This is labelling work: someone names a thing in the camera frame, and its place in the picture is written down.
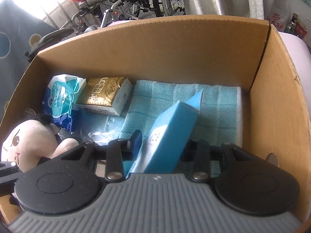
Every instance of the black round pad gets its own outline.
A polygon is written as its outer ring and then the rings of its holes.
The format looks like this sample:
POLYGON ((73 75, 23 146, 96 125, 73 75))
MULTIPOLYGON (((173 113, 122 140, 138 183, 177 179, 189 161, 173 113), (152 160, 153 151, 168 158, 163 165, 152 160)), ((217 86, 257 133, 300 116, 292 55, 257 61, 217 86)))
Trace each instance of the black round pad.
POLYGON ((97 176, 75 161, 52 160, 19 178, 15 194, 21 206, 34 213, 57 215, 76 211, 99 194, 97 176))
POLYGON ((47 194, 66 192, 72 186, 73 178, 64 173, 48 173, 42 176, 37 182, 37 187, 47 194))
POLYGON ((285 212, 299 196, 299 184, 292 175, 259 160, 236 162, 218 176, 215 190, 228 206, 257 216, 285 212))

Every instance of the gray fabric with circles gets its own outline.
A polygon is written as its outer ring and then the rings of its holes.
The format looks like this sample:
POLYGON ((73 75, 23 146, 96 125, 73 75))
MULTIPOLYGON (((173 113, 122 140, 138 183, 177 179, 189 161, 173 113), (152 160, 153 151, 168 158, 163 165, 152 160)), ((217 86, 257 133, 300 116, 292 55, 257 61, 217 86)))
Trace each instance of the gray fabric with circles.
POLYGON ((0 119, 4 106, 29 63, 24 51, 31 50, 29 39, 33 34, 41 37, 55 29, 18 7, 13 0, 0 2, 0 119))

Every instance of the pink surface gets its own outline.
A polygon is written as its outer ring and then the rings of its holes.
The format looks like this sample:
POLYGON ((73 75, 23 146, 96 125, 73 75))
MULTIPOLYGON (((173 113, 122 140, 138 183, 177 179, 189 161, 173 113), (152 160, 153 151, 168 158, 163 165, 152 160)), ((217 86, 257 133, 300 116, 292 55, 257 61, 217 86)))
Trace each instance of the pink surface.
POLYGON ((291 59, 295 65, 297 74, 306 97, 309 114, 311 113, 311 55, 307 45, 298 37, 279 32, 291 59))
POLYGON ((116 21, 116 22, 112 22, 110 25, 108 26, 113 26, 113 25, 117 25, 117 24, 121 24, 121 23, 127 23, 127 22, 131 22, 134 20, 124 20, 124 21, 116 21))

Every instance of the bottle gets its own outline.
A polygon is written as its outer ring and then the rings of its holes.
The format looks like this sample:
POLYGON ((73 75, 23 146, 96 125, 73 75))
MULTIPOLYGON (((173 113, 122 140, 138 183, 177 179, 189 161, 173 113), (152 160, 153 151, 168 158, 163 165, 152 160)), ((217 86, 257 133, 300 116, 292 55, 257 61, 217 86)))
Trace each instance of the bottle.
POLYGON ((293 34, 296 28, 297 21, 298 21, 298 15, 296 13, 293 13, 293 17, 289 21, 289 23, 286 25, 284 32, 293 34))

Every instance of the cardboard box flap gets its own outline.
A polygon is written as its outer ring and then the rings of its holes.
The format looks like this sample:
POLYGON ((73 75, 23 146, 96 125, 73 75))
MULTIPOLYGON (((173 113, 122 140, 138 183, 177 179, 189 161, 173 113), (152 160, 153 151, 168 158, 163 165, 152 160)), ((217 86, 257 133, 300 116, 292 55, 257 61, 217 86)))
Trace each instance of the cardboard box flap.
POLYGON ((295 215, 305 220, 311 199, 310 116, 299 77, 276 29, 272 27, 250 91, 251 153, 274 153, 280 168, 299 182, 295 215))
POLYGON ((153 18, 83 34, 38 56, 57 73, 86 78, 122 75, 249 91, 268 30, 267 21, 242 17, 153 18))
POLYGON ((10 132, 25 121, 25 110, 42 112, 42 97, 52 78, 51 71, 36 57, 19 81, 0 125, 0 150, 10 132))

